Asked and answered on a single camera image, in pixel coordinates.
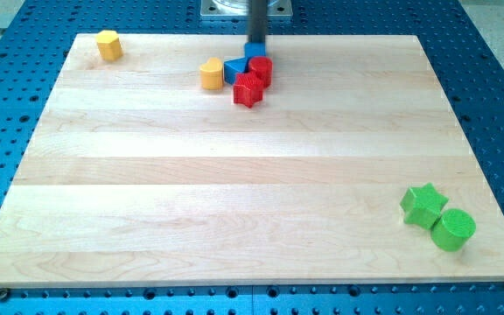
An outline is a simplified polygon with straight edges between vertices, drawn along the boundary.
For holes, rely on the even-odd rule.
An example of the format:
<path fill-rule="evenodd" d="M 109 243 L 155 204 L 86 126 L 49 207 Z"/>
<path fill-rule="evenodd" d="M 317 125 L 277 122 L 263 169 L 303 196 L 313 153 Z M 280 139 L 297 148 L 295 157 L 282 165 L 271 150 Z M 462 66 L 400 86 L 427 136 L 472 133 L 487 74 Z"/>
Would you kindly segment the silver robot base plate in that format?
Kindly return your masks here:
<path fill-rule="evenodd" d="M 200 19 L 244 20 L 248 15 L 249 0 L 200 0 Z M 269 20 L 291 20 L 293 17 L 291 0 L 268 0 L 267 16 Z"/>

